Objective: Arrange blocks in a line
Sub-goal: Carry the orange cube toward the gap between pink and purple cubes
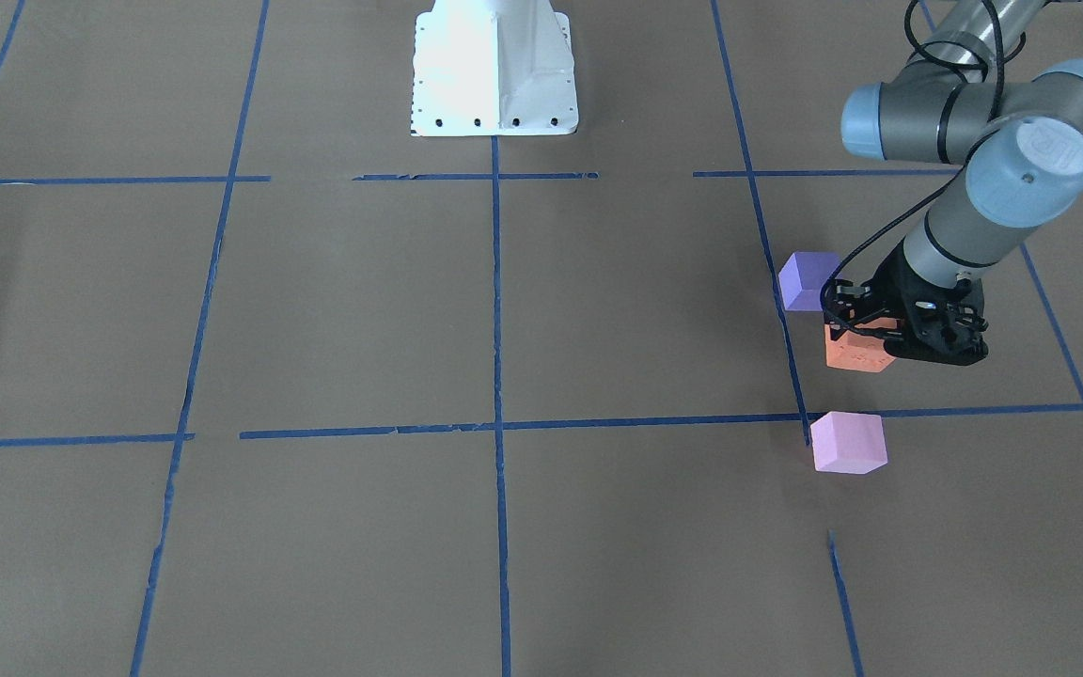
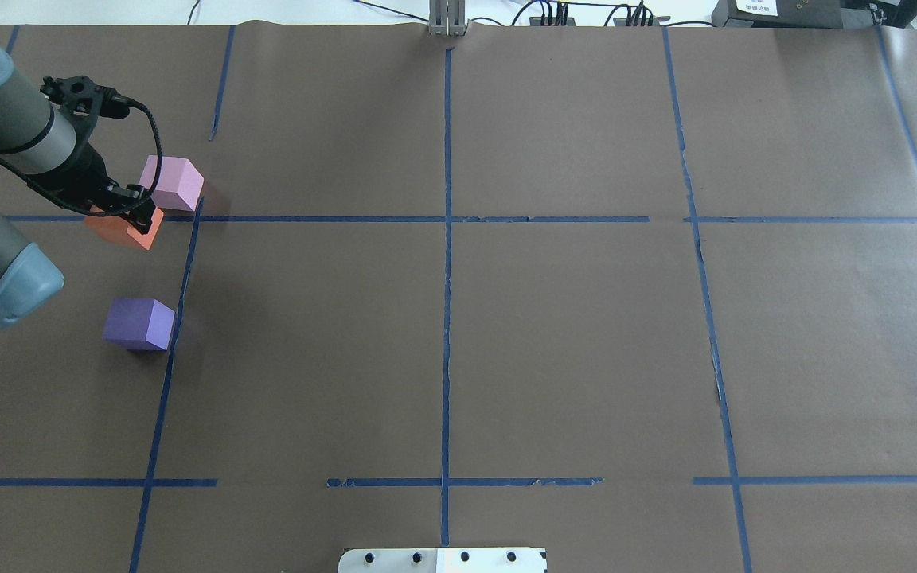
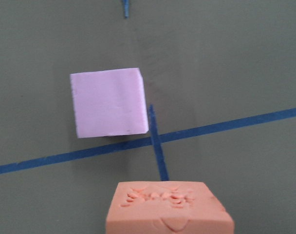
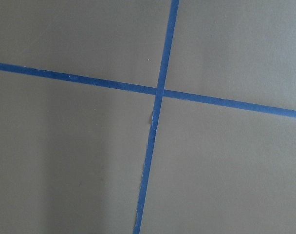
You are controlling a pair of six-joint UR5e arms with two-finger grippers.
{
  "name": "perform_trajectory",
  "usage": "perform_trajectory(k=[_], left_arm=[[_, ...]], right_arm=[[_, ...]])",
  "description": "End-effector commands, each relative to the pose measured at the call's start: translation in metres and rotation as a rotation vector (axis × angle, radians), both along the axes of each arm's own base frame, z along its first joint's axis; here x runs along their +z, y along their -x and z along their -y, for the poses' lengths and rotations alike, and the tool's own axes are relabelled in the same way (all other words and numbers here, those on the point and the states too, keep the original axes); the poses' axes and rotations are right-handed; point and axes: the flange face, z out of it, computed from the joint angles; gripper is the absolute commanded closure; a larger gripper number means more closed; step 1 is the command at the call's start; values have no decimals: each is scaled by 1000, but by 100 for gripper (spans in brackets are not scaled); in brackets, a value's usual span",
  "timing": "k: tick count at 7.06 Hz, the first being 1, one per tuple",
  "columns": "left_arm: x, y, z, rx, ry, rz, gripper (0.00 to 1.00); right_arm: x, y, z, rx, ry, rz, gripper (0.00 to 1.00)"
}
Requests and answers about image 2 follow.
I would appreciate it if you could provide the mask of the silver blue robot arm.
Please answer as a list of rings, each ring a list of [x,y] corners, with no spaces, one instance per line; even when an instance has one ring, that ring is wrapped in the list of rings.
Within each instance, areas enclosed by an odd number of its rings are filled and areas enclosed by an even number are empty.
[[[124,185],[109,173],[92,134],[102,119],[146,117],[155,146],[147,182]],[[162,221],[155,203],[163,160],[158,123],[147,105],[87,76],[32,81],[0,43],[0,200],[28,189],[34,197],[102,235],[148,250]],[[0,330],[11,329],[59,294],[60,268],[0,205]]]

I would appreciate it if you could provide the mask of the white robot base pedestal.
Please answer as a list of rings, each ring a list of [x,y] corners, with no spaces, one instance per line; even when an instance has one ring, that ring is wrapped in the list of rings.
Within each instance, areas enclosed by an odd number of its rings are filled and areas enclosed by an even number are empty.
[[[338,572],[547,572],[544,548],[354,548]]]

